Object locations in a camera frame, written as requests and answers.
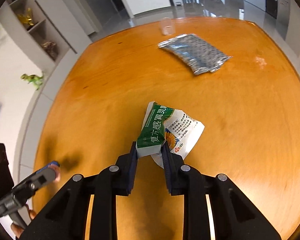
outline plastic cup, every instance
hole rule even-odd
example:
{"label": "plastic cup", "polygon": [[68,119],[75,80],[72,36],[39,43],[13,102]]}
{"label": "plastic cup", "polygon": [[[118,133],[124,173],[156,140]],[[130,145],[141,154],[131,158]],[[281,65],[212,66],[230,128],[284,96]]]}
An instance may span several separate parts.
{"label": "plastic cup", "polygon": [[163,35],[172,35],[175,33],[174,23],[172,19],[168,17],[162,18],[160,24]]}

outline green dinosaur toy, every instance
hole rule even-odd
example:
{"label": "green dinosaur toy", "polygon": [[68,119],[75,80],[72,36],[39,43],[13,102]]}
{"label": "green dinosaur toy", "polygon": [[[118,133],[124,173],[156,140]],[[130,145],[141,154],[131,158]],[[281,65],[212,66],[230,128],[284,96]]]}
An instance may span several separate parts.
{"label": "green dinosaur toy", "polygon": [[28,76],[27,74],[23,74],[21,77],[20,77],[22,80],[26,80],[28,81],[28,84],[29,83],[32,83],[38,90],[40,88],[40,86],[43,84],[43,73],[42,73],[42,77],[39,77],[37,75],[30,75]]}

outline wall shelf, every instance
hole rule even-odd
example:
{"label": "wall shelf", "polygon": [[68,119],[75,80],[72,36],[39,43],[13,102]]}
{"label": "wall shelf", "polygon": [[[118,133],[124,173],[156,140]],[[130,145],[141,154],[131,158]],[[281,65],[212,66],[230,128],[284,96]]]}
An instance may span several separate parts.
{"label": "wall shelf", "polygon": [[25,0],[15,0],[15,1],[13,1],[12,3],[10,3],[9,5],[10,5],[11,8],[18,7],[18,5],[19,5],[20,3],[23,3],[24,1],[25,1]]}
{"label": "wall shelf", "polygon": [[[27,14],[28,8],[31,8],[34,26],[23,24],[18,19],[18,15]],[[52,73],[70,49],[36,0],[13,1],[5,7],[4,19],[1,17],[0,21],[15,43],[46,75]],[[56,43],[54,56],[42,48],[42,44],[48,41]]]}
{"label": "wall shelf", "polygon": [[38,22],[35,26],[33,26],[30,30],[28,30],[28,33],[32,33],[34,32],[37,28],[39,28],[44,22],[46,21],[46,19],[41,20],[40,22]]}

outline round table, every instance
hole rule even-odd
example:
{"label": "round table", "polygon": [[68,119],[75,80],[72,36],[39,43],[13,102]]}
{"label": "round table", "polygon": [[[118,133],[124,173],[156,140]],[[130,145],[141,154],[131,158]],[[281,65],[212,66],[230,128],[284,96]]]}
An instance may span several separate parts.
{"label": "round table", "polygon": [[[175,19],[233,56],[215,73],[193,75],[159,49],[158,22],[91,44],[50,110],[35,169],[61,163],[62,179],[34,197],[39,211],[75,173],[98,174],[128,153],[149,102],[181,109],[205,129],[185,159],[202,174],[225,173],[286,240],[300,223],[300,80],[276,44],[254,23]],[[170,196],[164,171],[138,161],[134,189],[117,197],[120,240],[182,239],[183,196]]]}

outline metal screw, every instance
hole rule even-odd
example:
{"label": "metal screw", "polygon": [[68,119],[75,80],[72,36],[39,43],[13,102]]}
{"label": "metal screw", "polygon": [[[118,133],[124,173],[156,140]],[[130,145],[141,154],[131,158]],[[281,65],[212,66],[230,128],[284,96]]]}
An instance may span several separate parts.
{"label": "metal screw", "polygon": [[182,165],[181,166],[181,170],[182,171],[189,171],[190,170],[190,167],[188,165]]}
{"label": "metal screw", "polygon": [[76,175],[74,175],[73,177],[72,177],[72,180],[73,181],[79,181],[79,180],[81,180],[82,179],[82,176],[80,175],[80,174],[76,174]]}
{"label": "metal screw", "polygon": [[228,177],[227,177],[227,175],[225,175],[225,174],[219,174],[219,175],[218,175],[218,179],[220,179],[221,181],[225,181],[225,180],[228,179]]}
{"label": "metal screw", "polygon": [[119,167],[117,165],[112,165],[110,168],[109,168],[109,171],[111,172],[116,172],[119,170]]}

